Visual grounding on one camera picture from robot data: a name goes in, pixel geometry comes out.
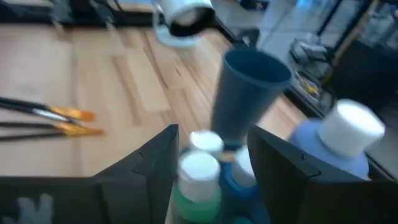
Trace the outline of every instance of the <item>wooden tabletop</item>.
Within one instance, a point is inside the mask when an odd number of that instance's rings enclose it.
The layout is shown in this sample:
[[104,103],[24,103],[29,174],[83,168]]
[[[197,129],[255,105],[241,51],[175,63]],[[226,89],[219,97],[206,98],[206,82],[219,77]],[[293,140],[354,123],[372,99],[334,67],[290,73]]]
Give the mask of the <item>wooden tabletop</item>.
[[[186,146],[190,132],[209,128],[228,47],[212,30],[192,49],[171,49],[151,29],[77,29],[60,38],[50,27],[0,26],[1,96],[91,110],[96,121],[84,125],[106,131],[2,142],[0,175],[91,176],[173,123],[180,125],[180,146]],[[0,110],[2,121],[37,119]],[[281,96],[259,126],[286,138],[303,119]]]

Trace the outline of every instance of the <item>white bottle cap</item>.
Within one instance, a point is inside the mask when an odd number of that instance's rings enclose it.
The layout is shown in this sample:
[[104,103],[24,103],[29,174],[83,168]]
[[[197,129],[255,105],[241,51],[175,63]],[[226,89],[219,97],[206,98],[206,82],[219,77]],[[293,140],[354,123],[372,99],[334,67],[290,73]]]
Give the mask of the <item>white bottle cap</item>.
[[346,158],[359,156],[383,137],[386,126],[367,107],[353,100],[339,100],[318,129],[330,150]]
[[236,152],[231,175],[232,179],[241,187],[252,187],[257,184],[247,146],[243,146]]
[[210,153],[216,159],[221,158],[224,142],[214,131],[194,131],[189,135],[190,149]]
[[203,151],[188,152],[180,159],[178,188],[192,202],[208,202],[215,196],[220,170],[212,155]]

